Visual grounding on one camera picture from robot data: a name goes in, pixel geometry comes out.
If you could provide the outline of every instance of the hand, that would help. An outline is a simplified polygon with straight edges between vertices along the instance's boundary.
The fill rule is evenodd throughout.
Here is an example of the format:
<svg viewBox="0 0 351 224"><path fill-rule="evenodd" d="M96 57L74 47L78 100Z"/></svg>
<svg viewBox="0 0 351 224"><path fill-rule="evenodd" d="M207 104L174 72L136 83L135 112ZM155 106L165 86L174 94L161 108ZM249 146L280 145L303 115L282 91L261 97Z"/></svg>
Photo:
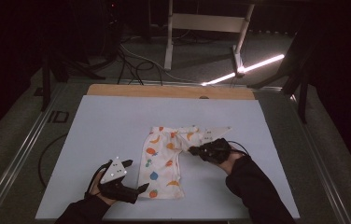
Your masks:
<svg viewBox="0 0 351 224"><path fill-rule="evenodd" d="M238 160L244 156L245 156L245 154L242 152L232 151L231 154L229 155L228 159L225 160L221 164L217 164L217 166L219 168L221 168L222 170L224 170L227 175L230 175L232 172L233 165L236 162L236 160Z"/></svg>
<svg viewBox="0 0 351 224"><path fill-rule="evenodd" d="M100 172L99 174L97 174L97 176L94 178L94 182L93 182L93 186L91 187L91 191L90 194L91 195L96 195L97 197L99 197L101 200L103 200L106 204L108 205L112 205L113 203L116 202L116 200L113 199L109 199L104 197L101 193L99 188L97 187L99 181L100 181L100 177L102 176L103 172Z"/></svg>

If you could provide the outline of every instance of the wire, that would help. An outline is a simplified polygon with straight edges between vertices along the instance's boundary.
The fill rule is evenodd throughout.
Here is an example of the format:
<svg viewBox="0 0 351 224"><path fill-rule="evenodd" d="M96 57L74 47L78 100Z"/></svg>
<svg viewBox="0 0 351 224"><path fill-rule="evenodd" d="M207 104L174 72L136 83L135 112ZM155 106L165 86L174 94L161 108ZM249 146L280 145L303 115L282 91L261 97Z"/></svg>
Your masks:
<svg viewBox="0 0 351 224"><path fill-rule="evenodd" d="M250 35L246 35L245 40L243 41L243 48L242 48L242 52L240 52L240 57L242 57L242 54L244 53L244 59L242 60L243 64L245 64L247 62L247 46L248 46L248 40L250 39Z"/></svg>
<svg viewBox="0 0 351 224"><path fill-rule="evenodd" d="M118 56L123 60L123 66L119 74L118 84L120 82L121 77L123 76L124 68L127 67L130 71L130 74L132 74L133 79L137 79L141 85L144 85L143 80L140 78L140 76L138 76L138 72L135 72L137 71L136 67L126 60L126 55L121 49L118 50Z"/></svg>
<svg viewBox="0 0 351 224"><path fill-rule="evenodd" d="M120 44L125 44L133 39L137 39L137 38L141 38L141 37L142 37L141 35L129 36L124 40L120 40Z"/></svg>
<svg viewBox="0 0 351 224"><path fill-rule="evenodd" d="M188 82L191 82L191 83L200 83L199 81L196 81L196 80L190 80L190 79L185 79L185 78L179 78L179 77L174 77L172 75L170 75L160 64L148 59L148 58L145 58L143 56L140 56L140 55L137 55L137 54L134 54L132 52L130 52L129 50L127 50L123 45L120 45L120 47L122 49L124 49L127 53L133 55L134 57L138 58L138 59L142 59L142 60L146 60L146 61L149 61L149 62L152 62L154 63L156 66L158 66L158 69L161 69L163 71L164 74L166 74L168 77L171 77L175 80L179 80L179 81L188 81Z"/></svg>
<svg viewBox="0 0 351 224"><path fill-rule="evenodd" d="M234 80L236 79L236 77L233 77L232 78L232 80L231 80L231 84L229 84L229 88L231 88L232 87L232 84L233 84L233 82L234 82Z"/></svg>
<svg viewBox="0 0 351 224"><path fill-rule="evenodd" d="M41 155L39 156L39 161L38 161L38 176L39 176L39 180L41 181L41 184L44 188L47 187L47 184L44 181L44 178L42 177L42 173L41 173L41 163L42 163L42 158L44 157L45 153L48 151L48 149L54 144L56 143L58 140L66 137L68 135L68 133L65 133L63 135L61 135L60 137L57 137L56 139L54 139L53 141L51 141L45 148L44 150L41 152Z"/></svg>
<svg viewBox="0 0 351 224"><path fill-rule="evenodd" d="M238 145L239 147L242 147L245 150L246 154L249 156L247 149L245 147L243 147L242 144L234 142L234 141L228 141L228 143L234 143L234 144Z"/></svg>
<svg viewBox="0 0 351 224"><path fill-rule="evenodd" d="M183 39L183 37L187 37L188 35L192 36L192 40ZM181 37L177 38L177 40L179 42L181 42L181 44L174 43L173 45L183 46L183 45L194 45L194 44L201 44L201 45L211 44L211 43L214 43L216 41L223 39L227 35L229 35L229 34L222 33L222 34L218 35L218 37L216 37L216 38L211 38L211 37L203 36L196 31L188 31L185 35L182 35ZM199 41L199 38L208 39L208 41Z"/></svg>

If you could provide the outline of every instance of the wooden board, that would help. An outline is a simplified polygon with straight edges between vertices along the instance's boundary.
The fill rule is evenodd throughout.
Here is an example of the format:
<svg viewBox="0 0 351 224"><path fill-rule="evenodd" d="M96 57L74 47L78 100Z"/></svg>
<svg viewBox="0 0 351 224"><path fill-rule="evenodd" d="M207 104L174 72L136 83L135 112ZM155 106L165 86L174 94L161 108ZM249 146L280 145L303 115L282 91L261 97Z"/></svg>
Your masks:
<svg viewBox="0 0 351 224"><path fill-rule="evenodd" d="M255 100L252 90L247 88L217 88L217 87L174 87L174 86L137 86L93 84L87 95L108 96L139 96L167 98Z"/></svg>

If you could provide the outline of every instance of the table surface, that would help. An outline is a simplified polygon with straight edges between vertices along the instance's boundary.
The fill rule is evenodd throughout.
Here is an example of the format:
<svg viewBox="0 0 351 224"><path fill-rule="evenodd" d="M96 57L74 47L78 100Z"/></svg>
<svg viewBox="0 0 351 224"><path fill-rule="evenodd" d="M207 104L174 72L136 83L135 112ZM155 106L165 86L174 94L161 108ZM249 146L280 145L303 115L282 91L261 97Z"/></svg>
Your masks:
<svg viewBox="0 0 351 224"><path fill-rule="evenodd" d="M249 153L272 179L291 214L299 217L260 104L254 100L251 90L94 84L87 94L82 99L36 218L52 219L59 216L61 208L78 199L79 191L85 189L82 183L89 182L89 174L94 172L94 167L111 159L109 158L111 155L116 154L125 160L134 161L124 179L124 184L136 187L141 160L140 143L144 142L147 136L146 126L157 120L172 127L184 121L200 126L214 125L205 128L222 124L233 125L234 132L225 137L243 142L245 147L251 148ZM208 97L209 100L198 100L202 96ZM154 108L152 112L147 112L146 104ZM177 109L187 113L173 113ZM134 116L144 117L144 120L135 120ZM129 139L125 143L121 136L128 134L142 137ZM108 151L109 147L117 149ZM78 159L81 156L89 159L81 161ZM116 203L105 215L105 219L229 220L248 217L241 200L227 190L224 184L226 175L217 167L207 166L199 158L191 157L187 153L180 155L180 167L181 185L186 192L184 199L139 199L135 205ZM69 185L78 187L64 190Z"/></svg>

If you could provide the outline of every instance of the gray floor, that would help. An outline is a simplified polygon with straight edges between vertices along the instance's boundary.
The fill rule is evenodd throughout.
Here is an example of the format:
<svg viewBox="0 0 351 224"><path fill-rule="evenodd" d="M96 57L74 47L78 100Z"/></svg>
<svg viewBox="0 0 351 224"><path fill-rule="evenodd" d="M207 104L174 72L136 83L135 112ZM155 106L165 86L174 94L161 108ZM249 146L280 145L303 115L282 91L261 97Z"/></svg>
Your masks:
<svg viewBox="0 0 351 224"><path fill-rule="evenodd" d="M175 46L173 69L168 74L161 72L162 80L166 84L183 85L185 80L189 80L191 85L191 81L198 84L231 73L230 47L235 40L232 35L224 35L221 40L209 44ZM291 41L292 38L286 35L248 34L242 49L244 62L249 66L278 53L285 53ZM164 63L164 37L153 37L150 43L136 37L123 44L123 47L123 50L127 49L133 54L149 58L159 65ZM130 59L130 62L137 65L142 61ZM121 65L121 61L116 61L106 69L98 71L98 75L106 77L106 80L101 82L116 83ZM274 74L278 65L279 63L274 63L256 69L241 79L224 81L221 86L233 87L234 84L257 83ZM156 69L141 72L139 75L145 84L159 84L159 73ZM19 149L25 147L23 142L26 136L35 121L42 116L40 113L42 99L33 96L35 89L41 85L40 78L38 72L32 78L31 88L0 122L0 184L4 184L4 180L7 179L3 176L4 171ZM122 83L128 83L130 81L128 79L132 77L125 72L122 78ZM280 87L285 80L286 77L281 78L270 86ZM82 95L86 93L89 85L95 82L75 74L68 83L59 84L56 90L54 89L59 90L59 96L50 110L69 112L69 120L66 123L46 122L36 140L32 141L31 150L28 151L28 156L24 157L23 166L15 171L15 178L8 183L7 196L0 200L0 223L52 223L34 219L45 191L38 179L37 162L45 146L67 133ZM301 124L296 117L294 104L288 99L289 96L284 96L276 90L277 88L266 88L255 91L255 94L265 112L265 118L301 213L302 217L298 223L351 223L351 157L329 115L319 102L314 87L309 86L306 125ZM62 138L53 144L45 154L42 172L46 181L49 180L63 140ZM339 198L345 207L346 213L342 216L337 216L339 213L342 214L342 211L336 211L338 207L330 203L332 200L329 198L333 197ZM342 217L348 217L349 220L342 221ZM240 220L232 223L249 223L249 221Z"/></svg>

